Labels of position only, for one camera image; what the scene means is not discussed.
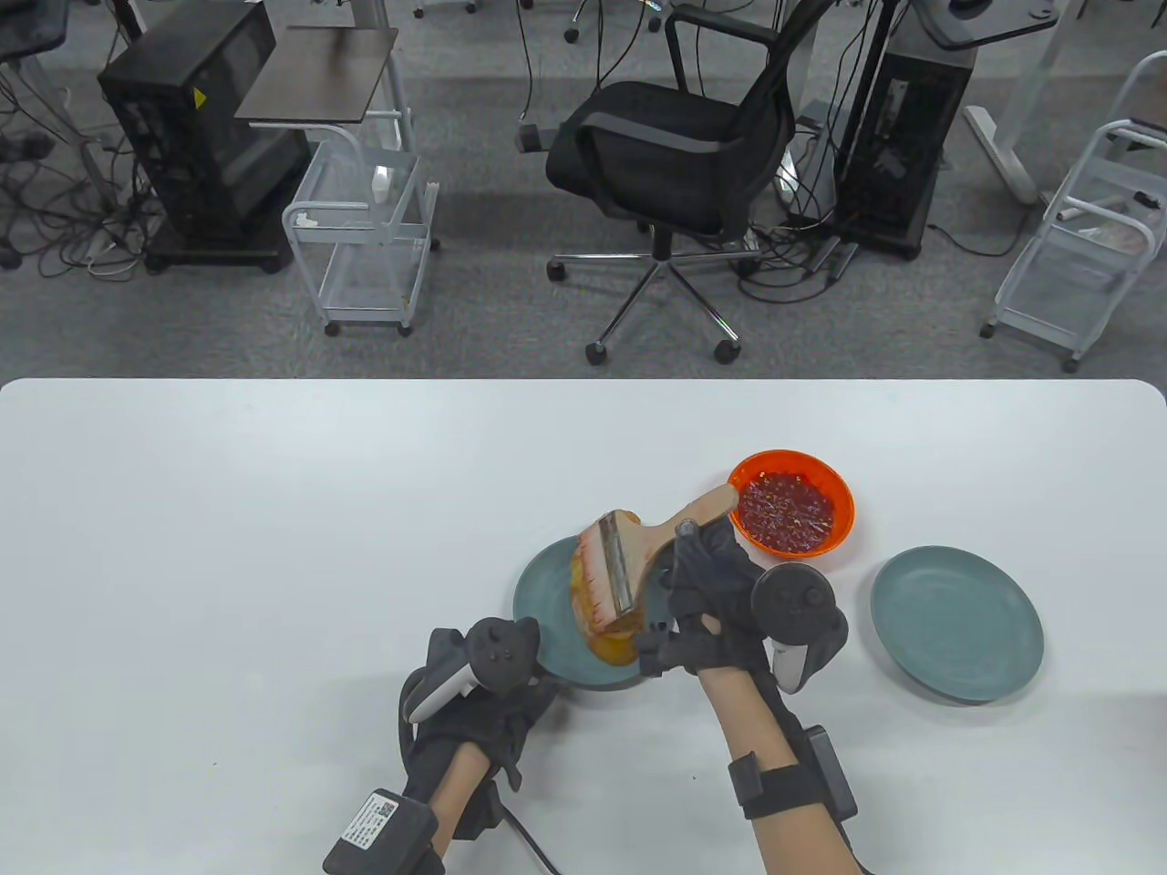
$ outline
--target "hand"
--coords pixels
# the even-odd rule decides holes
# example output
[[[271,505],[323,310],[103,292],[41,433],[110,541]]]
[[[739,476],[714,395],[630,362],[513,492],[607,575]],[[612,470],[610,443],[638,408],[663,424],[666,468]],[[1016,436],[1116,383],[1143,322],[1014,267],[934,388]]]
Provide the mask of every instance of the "hand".
[[[450,644],[461,644],[461,635]],[[431,662],[440,657],[431,653]],[[408,779],[404,794],[421,802],[429,802],[442,778],[454,762],[462,744],[470,742],[490,760],[490,769],[482,785],[470,799],[459,824],[455,838],[473,839],[483,828],[498,824],[497,791],[494,777],[499,769],[505,771],[512,790],[518,790],[522,775],[518,760],[526,744],[527,733],[547,710],[562,688],[551,678],[539,678],[504,695],[497,695],[483,687],[476,687],[467,696],[456,696],[441,710],[413,727],[401,720],[405,698],[421,680],[426,668],[418,668],[405,681],[398,704],[398,736],[401,761]]]
[[[641,673],[655,677],[678,665],[691,674],[720,667],[767,672],[766,635],[750,609],[761,575],[728,518],[704,528],[692,520],[682,523],[663,581],[677,631],[657,628],[637,639]]]

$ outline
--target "black computer case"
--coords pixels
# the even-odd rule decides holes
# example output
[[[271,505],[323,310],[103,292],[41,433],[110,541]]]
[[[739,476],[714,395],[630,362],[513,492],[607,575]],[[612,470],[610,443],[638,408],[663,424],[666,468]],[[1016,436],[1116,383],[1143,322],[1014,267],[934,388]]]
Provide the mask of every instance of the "black computer case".
[[[264,4],[186,0],[98,75],[184,238],[247,239],[308,163],[302,132],[235,118],[274,48]]]
[[[936,174],[977,60],[945,51],[910,7],[888,41],[851,159],[836,218],[874,249],[920,254]]]

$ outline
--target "red sauce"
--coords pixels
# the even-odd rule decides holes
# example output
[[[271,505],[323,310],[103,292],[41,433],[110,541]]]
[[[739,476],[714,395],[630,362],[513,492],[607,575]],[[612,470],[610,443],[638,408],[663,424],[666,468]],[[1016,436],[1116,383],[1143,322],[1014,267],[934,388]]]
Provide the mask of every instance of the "red sauce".
[[[739,497],[738,517],[770,550],[810,553],[831,536],[834,503],[796,474],[763,474]]]

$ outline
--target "wooden handle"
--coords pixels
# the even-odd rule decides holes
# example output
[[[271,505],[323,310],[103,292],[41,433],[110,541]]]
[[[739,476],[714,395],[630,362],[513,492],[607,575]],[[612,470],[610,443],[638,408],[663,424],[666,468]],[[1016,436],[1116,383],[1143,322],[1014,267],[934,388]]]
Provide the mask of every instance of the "wooden handle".
[[[650,526],[645,531],[647,541],[651,545],[651,554],[655,555],[677,537],[677,526],[685,519],[692,519],[699,526],[707,525],[719,517],[724,517],[738,506],[738,490],[729,483],[722,483],[717,489],[712,489],[694,502],[690,502],[680,511],[658,526]]]

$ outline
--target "white table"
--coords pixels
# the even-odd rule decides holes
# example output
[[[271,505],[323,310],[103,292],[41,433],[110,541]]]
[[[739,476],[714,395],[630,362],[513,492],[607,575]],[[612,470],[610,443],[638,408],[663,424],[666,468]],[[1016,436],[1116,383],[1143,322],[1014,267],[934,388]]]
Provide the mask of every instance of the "white table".
[[[612,424],[620,424],[619,430]],[[1167,407],[1138,383],[20,382],[0,392],[0,872],[308,875],[399,789],[435,625],[541,546],[664,518],[792,447],[851,483],[822,561],[857,634],[794,698],[880,875],[1161,872]],[[901,550],[998,562],[1044,624],[1019,700],[930,701],[873,648]],[[760,873],[692,678],[574,695],[519,817],[567,875]],[[454,873],[536,873],[505,828]]]

